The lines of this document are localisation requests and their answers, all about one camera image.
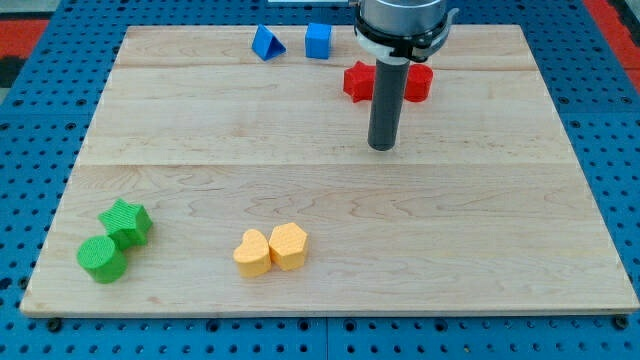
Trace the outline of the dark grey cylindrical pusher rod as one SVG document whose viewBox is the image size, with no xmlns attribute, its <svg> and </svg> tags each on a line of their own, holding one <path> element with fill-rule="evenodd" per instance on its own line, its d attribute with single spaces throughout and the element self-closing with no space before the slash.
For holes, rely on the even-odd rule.
<svg viewBox="0 0 640 360">
<path fill-rule="evenodd" d="M 376 61 L 367 142 L 377 151 L 395 146 L 409 67 Z"/>
</svg>

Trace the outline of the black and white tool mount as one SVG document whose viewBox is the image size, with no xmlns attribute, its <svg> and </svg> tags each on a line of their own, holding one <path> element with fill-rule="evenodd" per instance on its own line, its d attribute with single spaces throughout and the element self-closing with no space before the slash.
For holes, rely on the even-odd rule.
<svg viewBox="0 0 640 360">
<path fill-rule="evenodd" d="M 422 33 L 392 35 L 375 29 L 357 12 L 354 33 L 366 52 L 386 64 L 424 63 L 444 46 L 458 13 L 459 9 L 453 8 L 441 17 L 434 28 Z"/>
</svg>

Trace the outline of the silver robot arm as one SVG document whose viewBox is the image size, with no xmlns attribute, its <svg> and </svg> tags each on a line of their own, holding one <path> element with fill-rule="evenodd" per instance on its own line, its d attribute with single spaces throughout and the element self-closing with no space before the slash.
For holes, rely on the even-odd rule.
<svg viewBox="0 0 640 360">
<path fill-rule="evenodd" d="M 410 65 L 424 63 L 447 41 L 459 10 L 446 0 L 360 0 L 354 32 L 357 43 L 376 58 L 368 145 L 392 149 Z"/>
</svg>

